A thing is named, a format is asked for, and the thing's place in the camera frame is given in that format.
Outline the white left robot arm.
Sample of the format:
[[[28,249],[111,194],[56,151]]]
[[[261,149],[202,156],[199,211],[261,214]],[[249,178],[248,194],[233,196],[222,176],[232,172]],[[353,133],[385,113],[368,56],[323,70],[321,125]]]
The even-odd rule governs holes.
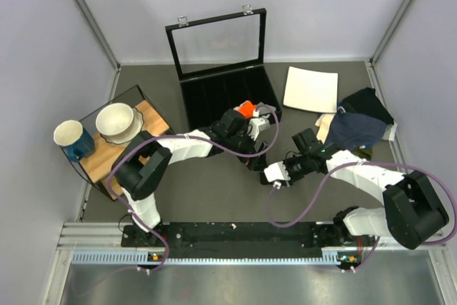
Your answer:
[[[237,153],[238,159],[251,170],[257,170],[255,163],[259,158],[250,160],[246,155],[258,154],[267,147],[262,143],[257,149],[256,141],[259,134],[270,127],[270,119],[270,114],[260,115],[258,110],[245,116],[240,109],[229,109],[210,126],[186,134],[170,135],[145,146],[141,145],[153,136],[147,131],[138,133],[111,167],[138,226],[138,238],[149,246],[161,239],[161,217],[154,192],[168,165],[220,154],[223,151],[220,147],[223,146]],[[121,163],[137,146],[141,148]]]

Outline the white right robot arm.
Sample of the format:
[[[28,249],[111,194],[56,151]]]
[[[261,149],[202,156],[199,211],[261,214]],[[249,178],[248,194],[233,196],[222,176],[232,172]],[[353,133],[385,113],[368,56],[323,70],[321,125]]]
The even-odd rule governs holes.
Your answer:
[[[266,178],[290,186],[310,173],[322,173],[362,190],[380,203],[378,208],[352,206],[335,218],[333,236],[351,244],[359,236],[391,237],[407,249],[431,243],[431,237],[449,223],[431,175],[412,168],[405,174],[392,163],[375,164],[339,144],[325,145],[307,129],[293,138],[299,154],[265,168]]]

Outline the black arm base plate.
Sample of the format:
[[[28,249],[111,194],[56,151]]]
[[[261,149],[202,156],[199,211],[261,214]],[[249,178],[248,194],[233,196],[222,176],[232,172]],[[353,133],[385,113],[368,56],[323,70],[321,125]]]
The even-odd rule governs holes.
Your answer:
[[[156,232],[169,244],[171,258],[281,259],[321,257],[328,246],[341,246],[332,224],[300,222],[280,229],[266,222],[171,222]]]

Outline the black underwear beige waistband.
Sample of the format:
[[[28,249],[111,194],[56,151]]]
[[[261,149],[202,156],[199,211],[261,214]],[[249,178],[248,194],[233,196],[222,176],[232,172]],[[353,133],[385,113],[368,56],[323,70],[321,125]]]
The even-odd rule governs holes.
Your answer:
[[[259,181],[262,185],[270,184],[271,182],[267,180],[266,175],[264,173],[264,169],[268,166],[266,160],[266,154],[249,158],[246,162],[246,167],[250,171],[254,171],[259,176]]]

